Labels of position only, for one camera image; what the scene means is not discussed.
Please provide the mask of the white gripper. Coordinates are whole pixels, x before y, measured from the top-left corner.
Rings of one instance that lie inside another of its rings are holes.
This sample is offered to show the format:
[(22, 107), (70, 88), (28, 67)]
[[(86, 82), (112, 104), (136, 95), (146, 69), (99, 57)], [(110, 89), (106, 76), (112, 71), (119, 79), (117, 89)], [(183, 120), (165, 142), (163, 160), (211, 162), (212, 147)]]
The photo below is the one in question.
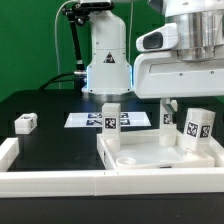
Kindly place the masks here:
[(183, 62), (174, 51), (142, 53), (134, 63), (134, 91), (139, 98), (162, 98), (175, 121), (178, 104), (170, 98), (224, 95), (224, 58)]

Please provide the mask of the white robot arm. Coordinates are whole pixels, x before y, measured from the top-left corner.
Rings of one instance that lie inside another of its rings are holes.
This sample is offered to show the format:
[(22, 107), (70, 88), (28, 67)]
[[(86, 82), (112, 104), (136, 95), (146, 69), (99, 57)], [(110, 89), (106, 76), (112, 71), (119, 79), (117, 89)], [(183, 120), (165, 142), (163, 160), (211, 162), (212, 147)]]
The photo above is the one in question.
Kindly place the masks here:
[(147, 0), (165, 16), (165, 25), (136, 40), (140, 55), (126, 60), (126, 28), (112, 13), (123, 0), (71, 0), (62, 12), (70, 24), (89, 22), (92, 61), (88, 95), (140, 98), (220, 96), (224, 94), (224, 0)]

